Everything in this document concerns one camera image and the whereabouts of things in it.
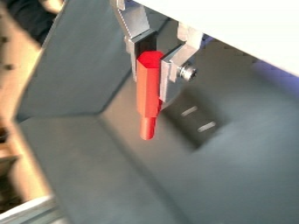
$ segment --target screw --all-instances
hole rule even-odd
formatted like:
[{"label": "screw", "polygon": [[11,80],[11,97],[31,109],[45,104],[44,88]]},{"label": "screw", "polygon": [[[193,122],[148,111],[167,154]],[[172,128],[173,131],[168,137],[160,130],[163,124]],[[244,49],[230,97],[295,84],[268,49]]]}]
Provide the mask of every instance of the screw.
[{"label": "screw", "polygon": [[196,67],[189,61],[187,61],[179,70],[179,77],[184,78],[187,81],[191,81],[196,77]]}]

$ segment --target red peg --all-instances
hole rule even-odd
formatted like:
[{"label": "red peg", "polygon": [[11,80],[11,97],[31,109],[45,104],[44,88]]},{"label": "red peg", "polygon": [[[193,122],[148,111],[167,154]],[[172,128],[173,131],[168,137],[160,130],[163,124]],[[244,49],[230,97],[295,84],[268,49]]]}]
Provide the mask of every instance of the red peg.
[{"label": "red peg", "polygon": [[155,135],[155,120],[161,108],[159,84],[163,56],[157,51],[143,52],[136,59],[136,110],[141,116],[140,137],[144,140]]}]

